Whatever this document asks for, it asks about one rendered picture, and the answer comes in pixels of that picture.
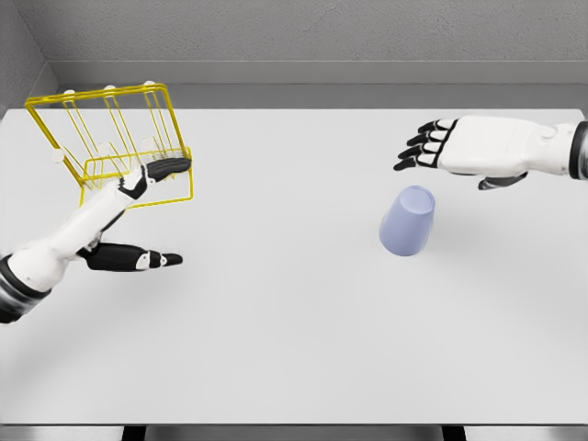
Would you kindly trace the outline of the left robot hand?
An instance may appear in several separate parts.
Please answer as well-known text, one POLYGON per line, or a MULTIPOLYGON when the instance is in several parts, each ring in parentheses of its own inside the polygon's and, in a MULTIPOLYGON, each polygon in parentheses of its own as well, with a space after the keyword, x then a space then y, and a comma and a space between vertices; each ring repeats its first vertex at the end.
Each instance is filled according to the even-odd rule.
POLYGON ((179 254, 162 254, 124 243, 103 243, 101 237, 149 187, 172 174, 187 171, 190 166, 191 160, 184 157, 161 159, 107 185, 49 238, 49 249, 59 258, 81 257, 92 270, 135 272, 182 264, 179 254))

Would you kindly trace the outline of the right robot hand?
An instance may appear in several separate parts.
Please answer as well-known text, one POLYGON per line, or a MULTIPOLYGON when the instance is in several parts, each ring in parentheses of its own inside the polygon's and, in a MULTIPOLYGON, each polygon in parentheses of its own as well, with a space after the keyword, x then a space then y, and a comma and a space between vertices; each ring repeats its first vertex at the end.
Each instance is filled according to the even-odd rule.
POLYGON ((479 175, 479 190, 510 187, 527 177, 538 134, 539 125, 523 119, 436 119, 406 142, 393 169, 422 167, 452 175, 479 175))

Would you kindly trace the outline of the lavender plastic cup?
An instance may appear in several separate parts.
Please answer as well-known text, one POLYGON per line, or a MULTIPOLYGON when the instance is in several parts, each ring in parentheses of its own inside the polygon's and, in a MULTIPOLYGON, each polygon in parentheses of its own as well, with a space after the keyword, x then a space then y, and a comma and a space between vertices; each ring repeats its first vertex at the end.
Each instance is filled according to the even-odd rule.
POLYGON ((406 187, 395 198, 379 228, 381 244, 391 253, 420 253, 429 238, 435 215, 435 198, 426 188, 406 187))

